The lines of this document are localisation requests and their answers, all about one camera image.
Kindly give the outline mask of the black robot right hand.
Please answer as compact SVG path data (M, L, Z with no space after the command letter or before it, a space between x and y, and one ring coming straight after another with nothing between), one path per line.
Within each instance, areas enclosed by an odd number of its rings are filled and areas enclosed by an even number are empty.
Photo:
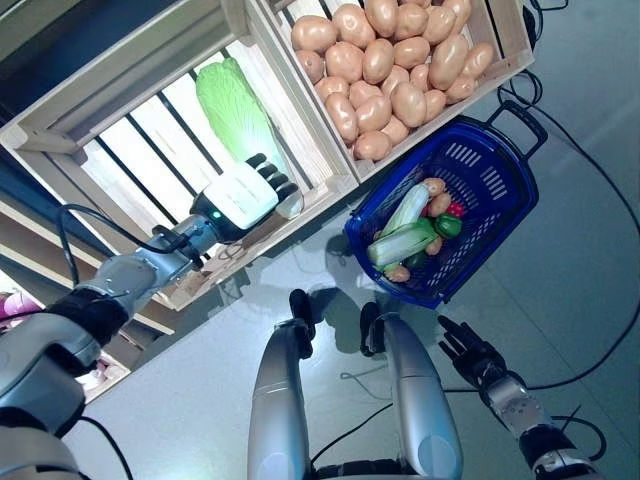
M444 315L439 315L437 320L444 329L439 347L470 385L483 391L506 376L507 366L502 355L466 322L458 324Z

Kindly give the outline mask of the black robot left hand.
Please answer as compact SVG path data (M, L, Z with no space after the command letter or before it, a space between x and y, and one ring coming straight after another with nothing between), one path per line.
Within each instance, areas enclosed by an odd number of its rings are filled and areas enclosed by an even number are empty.
M218 243L230 244L272 214L291 220L303 207L298 185L258 153L213 180L196 196L190 212L205 219Z

